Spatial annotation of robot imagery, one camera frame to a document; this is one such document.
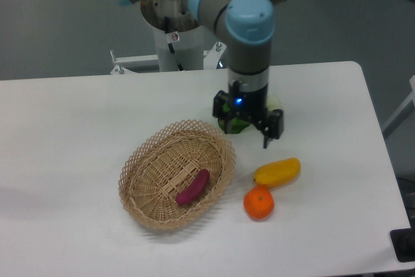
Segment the plastic fruit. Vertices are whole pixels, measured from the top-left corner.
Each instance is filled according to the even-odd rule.
[[[225,103],[222,109],[224,112],[229,112],[229,105]],[[231,123],[230,134],[239,134],[245,128],[251,125],[250,123],[247,123],[246,121],[243,121],[237,118],[233,118],[230,121],[230,123]],[[225,122],[219,118],[218,118],[218,125],[219,125],[219,128],[222,129],[222,131],[225,131]]]
[[[297,158],[289,158],[259,167],[255,171],[254,179],[257,185],[273,188],[294,180],[300,170],[300,161]]]
[[[209,171],[206,169],[200,170],[190,185],[176,196],[176,202],[179,206],[183,206],[184,204],[189,204],[194,201],[194,199],[196,199],[197,196],[203,192],[209,182],[209,179]]]
[[[266,187],[255,186],[245,195],[244,207],[251,218],[264,219],[274,209],[274,199]]]

